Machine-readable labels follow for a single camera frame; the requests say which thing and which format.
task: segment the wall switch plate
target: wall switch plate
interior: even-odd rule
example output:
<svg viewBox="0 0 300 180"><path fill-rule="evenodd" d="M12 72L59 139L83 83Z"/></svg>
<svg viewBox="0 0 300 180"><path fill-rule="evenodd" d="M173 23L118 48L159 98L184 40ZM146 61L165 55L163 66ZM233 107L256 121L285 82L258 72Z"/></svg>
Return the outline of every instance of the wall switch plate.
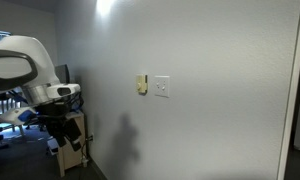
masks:
<svg viewBox="0 0 300 180"><path fill-rule="evenodd" d="M155 95L169 97L170 76L155 76Z"/></svg>

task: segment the door frame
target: door frame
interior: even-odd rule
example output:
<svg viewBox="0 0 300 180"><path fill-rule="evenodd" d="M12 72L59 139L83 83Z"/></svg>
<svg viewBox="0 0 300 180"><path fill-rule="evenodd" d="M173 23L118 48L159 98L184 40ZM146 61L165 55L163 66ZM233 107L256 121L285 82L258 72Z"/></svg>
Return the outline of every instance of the door frame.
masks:
<svg viewBox="0 0 300 180"><path fill-rule="evenodd" d="M290 80L290 90L288 96L285 125L283 130L283 139L282 139L281 154L280 154L280 161L279 161L279 168L278 168L278 178L277 178L278 180L284 180L284 175L286 171L291 129L293 123L293 114L294 114L295 101L296 101L297 90L298 90L299 74L300 74L300 19L299 19L296 48L295 48L294 60L293 60L293 69L292 69L291 80Z"/></svg>

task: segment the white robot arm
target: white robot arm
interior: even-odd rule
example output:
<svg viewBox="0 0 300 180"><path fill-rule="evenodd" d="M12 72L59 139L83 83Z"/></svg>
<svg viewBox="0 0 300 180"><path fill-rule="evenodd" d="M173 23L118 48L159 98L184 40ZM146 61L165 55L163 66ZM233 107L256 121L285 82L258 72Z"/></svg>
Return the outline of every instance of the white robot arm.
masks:
<svg viewBox="0 0 300 180"><path fill-rule="evenodd" d="M21 87L29 106L39 114L36 118L60 146L66 137L75 150L80 148L80 131L73 121L65 119L69 108L62 98L80 92L80 86L60 83L49 54L35 38L8 36L0 41L0 93L16 87Z"/></svg>

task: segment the light switch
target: light switch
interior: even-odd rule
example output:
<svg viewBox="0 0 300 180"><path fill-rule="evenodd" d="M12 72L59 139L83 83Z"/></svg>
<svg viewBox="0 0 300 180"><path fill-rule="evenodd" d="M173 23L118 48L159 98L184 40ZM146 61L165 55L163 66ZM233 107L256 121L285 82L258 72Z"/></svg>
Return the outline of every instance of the light switch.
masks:
<svg viewBox="0 0 300 180"><path fill-rule="evenodd" d="M148 77L144 74L138 74L136 78L136 89L138 93L146 94L148 91Z"/></svg>
<svg viewBox="0 0 300 180"><path fill-rule="evenodd" d="M169 97L170 76L155 76L155 95Z"/></svg>

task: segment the computer monitor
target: computer monitor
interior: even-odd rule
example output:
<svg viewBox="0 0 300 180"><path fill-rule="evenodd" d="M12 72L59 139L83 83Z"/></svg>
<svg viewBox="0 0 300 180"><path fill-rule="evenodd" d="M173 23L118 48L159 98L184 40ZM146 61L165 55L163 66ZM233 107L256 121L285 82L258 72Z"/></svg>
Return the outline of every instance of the computer monitor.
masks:
<svg viewBox="0 0 300 180"><path fill-rule="evenodd" d="M59 78L60 83L65 83L65 84L70 83L69 69L66 64L56 66L55 73L56 73L57 77Z"/></svg>

